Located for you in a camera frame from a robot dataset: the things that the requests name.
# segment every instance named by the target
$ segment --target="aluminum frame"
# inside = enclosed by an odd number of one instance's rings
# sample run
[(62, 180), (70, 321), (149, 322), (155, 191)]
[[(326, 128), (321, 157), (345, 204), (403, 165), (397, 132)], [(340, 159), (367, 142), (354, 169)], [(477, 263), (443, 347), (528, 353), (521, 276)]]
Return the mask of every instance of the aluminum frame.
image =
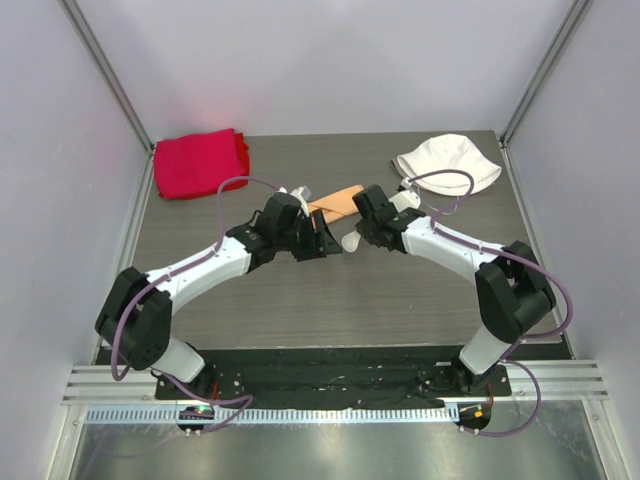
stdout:
[[(614, 430), (609, 423), (609, 416), (605, 414), (605, 405), (609, 403), (609, 396), (596, 363), (593, 360), (535, 360), (522, 363), (528, 366), (538, 379), (543, 400), (583, 401), (607, 475), (615, 479), (629, 478), (613, 434)], [(498, 397), (495, 398), (495, 401), (535, 401), (535, 390), (528, 375), (517, 366), (506, 365), (506, 367), (513, 395)], [(156, 400), (154, 397), (156, 382), (157, 379), (149, 371), (130, 372), (122, 382), (115, 383), (111, 377), (109, 366), (74, 367), (69, 376), (62, 401), (66, 417), (48, 478), (50, 480), (68, 478), (81, 440), (82, 427), (92, 406), (102, 406), (103, 410), (113, 410), (117, 413), (118, 410), (122, 410), (123, 406), (134, 410), (136, 406), (139, 406), (140, 410), (144, 410), (149, 406), (197, 404), (192, 400)], [(488, 399), (485, 397), (447, 398), (447, 404), (476, 401), (480, 403), (486, 400)], [(372, 415), (371, 421), (394, 422), (398, 420), (393, 416), (385, 418), (384, 411), (381, 412)], [(416, 412), (412, 411), (413, 417), (408, 421), (421, 421), (416, 417), (419, 412)], [(144, 417), (140, 418), (140, 423), (145, 423)], [(299, 418), (301, 418), (300, 423), (309, 423), (310, 417)], [(433, 419), (425, 416), (423, 421), (428, 422)]]

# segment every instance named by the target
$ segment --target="folded cloth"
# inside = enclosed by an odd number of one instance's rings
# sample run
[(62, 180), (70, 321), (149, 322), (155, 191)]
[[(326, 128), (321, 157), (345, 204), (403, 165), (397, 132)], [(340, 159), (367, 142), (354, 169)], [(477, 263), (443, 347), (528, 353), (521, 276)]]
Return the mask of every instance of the folded cloth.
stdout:
[[(490, 162), (464, 135), (447, 134), (423, 142), (413, 152), (391, 160), (392, 167), (402, 177), (416, 177), (436, 170), (456, 169), (469, 173), (474, 180), (473, 192), (478, 193), (497, 180), (502, 167)], [(440, 195), (459, 197), (469, 189), (469, 180), (455, 173), (443, 173), (415, 184)]]
[[(158, 192), (167, 200), (216, 193), (225, 180), (249, 175), (248, 150), (243, 135), (233, 129), (162, 140), (153, 155)], [(246, 180), (233, 182), (224, 189), (246, 184)]]
[(353, 196), (364, 190), (362, 185), (354, 185), (326, 197), (309, 202), (309, 211), (322, 209), (324, 219), (327, 223), (335, 222), (358, 211), (353, 203)]

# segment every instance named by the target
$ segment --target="metal floor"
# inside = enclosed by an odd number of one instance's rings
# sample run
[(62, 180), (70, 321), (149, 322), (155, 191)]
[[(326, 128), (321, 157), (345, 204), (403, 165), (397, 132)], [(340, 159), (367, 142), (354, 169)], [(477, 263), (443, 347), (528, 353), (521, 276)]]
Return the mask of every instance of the metal floor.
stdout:
[[(491, 429), (513, 428), (532, 402), (496, 404)], [(229, 427), (201, 438), (174, 425), (87, 425), (71, 479), (600, 480), (605, 473), (582, 402), (544, 402), (510, 438), (461, 434), (451, 423)]]
[[(504, 165), (495, 133), (461, 132), (492, 162)], [(391, 196), (399, 177), (389, 160), (439, 133), (249, 137), (252, 175), (287, 188), (308, 185), (312, 198), (354, 185), (380, 184)], [(228, 227), (247, 221), (271, 192), (250, 184), (223, 195)], [(152, 187), (134, 265), (169, 265), (213, 243), (215, 196), (167, 202)], [(424, 194), (433, 206), (450, 202)], [(358, 220), (331, 224), (340, 239)], [(509, 176), (474, 195), (443, 223), (482, 240), (527, 240)], [(340, 345), (461, 344), (479, 326), (475, 288), (424, 259), (361, 244), (355, 254), (297, 264), (274, 262), (189, 303), (173, 334), (200, 349)], [(551, 317), (539, 331), (553, 328)]]

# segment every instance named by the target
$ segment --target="wood grain surface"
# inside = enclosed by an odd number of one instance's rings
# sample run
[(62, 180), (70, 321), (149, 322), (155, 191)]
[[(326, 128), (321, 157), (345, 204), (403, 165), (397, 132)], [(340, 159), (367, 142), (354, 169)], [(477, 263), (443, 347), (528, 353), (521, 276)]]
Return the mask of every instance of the wood grain surface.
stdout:
[[(503, 165), (495, 133), (461, 132), (492, 162)], [(361, 183), (391, 196), (399, 177), (394, 156), (436, 132), (249, 137), (251, 174), (291, 189), (308, 185), (312, 199)], [(227, 228), (247, 221), (271, 194), (249, 184), (223, 195)], [(450, 197), (423, 194), (423, 209)], [(172, 264), (212, 244), (218, 235), (216, 197), (162, 200), (153, 187), (134, 265)], [(357, 215), (331, 224), (337, 240)], [(527, 241), (509, 177), (474, 195), (451, 228), (487, 241)], [(201, 295), (175, 317), (173, 334), (197, 348), (459, 344), (480, 325), (475, 287), (425, 259), (361, 244), (355, 254), (296, 263), (286, 253), (258, 270)], [(545, 318), (537, 330), (554, 326)]]

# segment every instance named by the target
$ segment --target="red towel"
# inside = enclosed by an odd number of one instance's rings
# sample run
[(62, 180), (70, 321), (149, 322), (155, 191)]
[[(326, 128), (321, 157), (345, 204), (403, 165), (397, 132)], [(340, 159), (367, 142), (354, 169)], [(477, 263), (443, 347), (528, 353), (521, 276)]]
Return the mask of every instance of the red towel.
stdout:
[[(249, 175), (248, 151), (242, 133), (232, 129), (158, 142), (153, 165), (160, 196), (186, 200), (216, 193), (225, 180)], [(238, 181), (224, 189), (246, 184)]]

